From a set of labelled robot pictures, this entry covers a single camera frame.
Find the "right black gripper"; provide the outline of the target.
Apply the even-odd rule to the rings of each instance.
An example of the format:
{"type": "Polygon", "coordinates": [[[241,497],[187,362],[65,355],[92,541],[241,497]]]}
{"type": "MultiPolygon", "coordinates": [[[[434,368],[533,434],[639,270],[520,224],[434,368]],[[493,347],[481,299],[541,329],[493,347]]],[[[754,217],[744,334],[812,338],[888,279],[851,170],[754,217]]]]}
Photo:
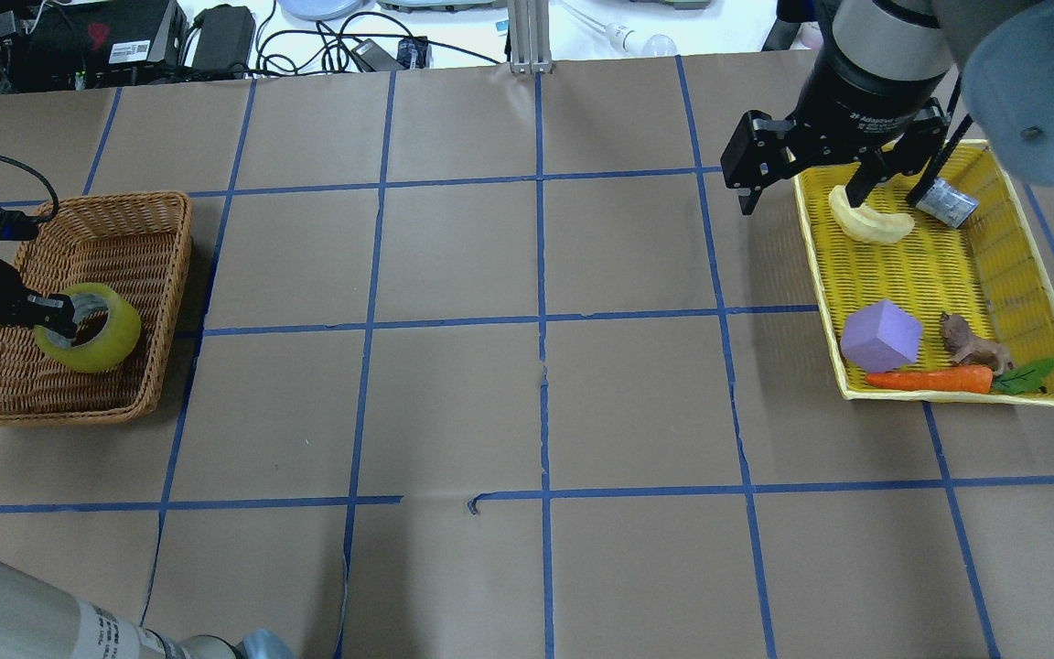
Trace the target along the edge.
{"type": "Polygon", "coordinates": [[[852,209],[891,177],[919,174],[949,129],[934,97],[945,75],[883,78],[858,66],[840,47],[821,49],[786,118],[748,110],[737,121],[721,154],[721,171],[725,183],[739,191],[741,213],[752,216],[764,189],[812,167],[860,164],[844,187],[852,209]]]}

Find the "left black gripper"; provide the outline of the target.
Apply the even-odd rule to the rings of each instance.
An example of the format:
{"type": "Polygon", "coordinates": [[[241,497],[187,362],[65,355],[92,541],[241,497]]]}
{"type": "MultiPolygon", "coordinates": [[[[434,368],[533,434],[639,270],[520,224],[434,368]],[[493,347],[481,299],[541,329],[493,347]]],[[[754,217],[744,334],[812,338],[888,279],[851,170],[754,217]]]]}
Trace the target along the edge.
{"type": "Polygon", "coordinates": [[[21,275],[0,259],[0,325],[50,330],[62,340],[75,341],[79,322],[69,295],[41,296],[32,293],[21,275]]]}

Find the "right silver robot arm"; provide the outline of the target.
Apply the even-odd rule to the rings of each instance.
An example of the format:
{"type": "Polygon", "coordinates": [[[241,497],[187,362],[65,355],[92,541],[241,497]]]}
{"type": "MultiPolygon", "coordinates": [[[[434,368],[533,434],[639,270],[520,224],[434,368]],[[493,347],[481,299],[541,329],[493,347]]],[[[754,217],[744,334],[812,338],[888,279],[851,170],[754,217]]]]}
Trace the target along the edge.
{"type": "Polygon", "coordinates": [[[909,203],[949,220],[941,168],[971,125],[1017,179],[1054,187],[1054,1],[785,1],[823,46],[782,120],[748,110],[721,154],[750,214],[762,191],[812,167],[857,164],[850,205],[896,175],[909,203]]]}

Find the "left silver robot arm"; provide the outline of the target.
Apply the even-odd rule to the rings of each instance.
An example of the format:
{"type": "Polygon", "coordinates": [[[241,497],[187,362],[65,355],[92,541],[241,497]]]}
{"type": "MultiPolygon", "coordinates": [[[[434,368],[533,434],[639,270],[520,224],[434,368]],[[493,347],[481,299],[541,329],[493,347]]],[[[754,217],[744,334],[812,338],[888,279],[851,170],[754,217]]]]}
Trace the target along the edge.
{"type": "MultiPolygon", "coordinates": [[[[75,337],[80,321],[103,314],[106,330],[133,326],[139,319],[104,285],[87,285],[84,292],[38,301],[40,311],[61,313],[75,337]]],[[[256,629],[241,642],[217,635],[193,635],[173,641],[46,581],[0,562],[0,658],[296,658],[280,637],[256,629]]]]}

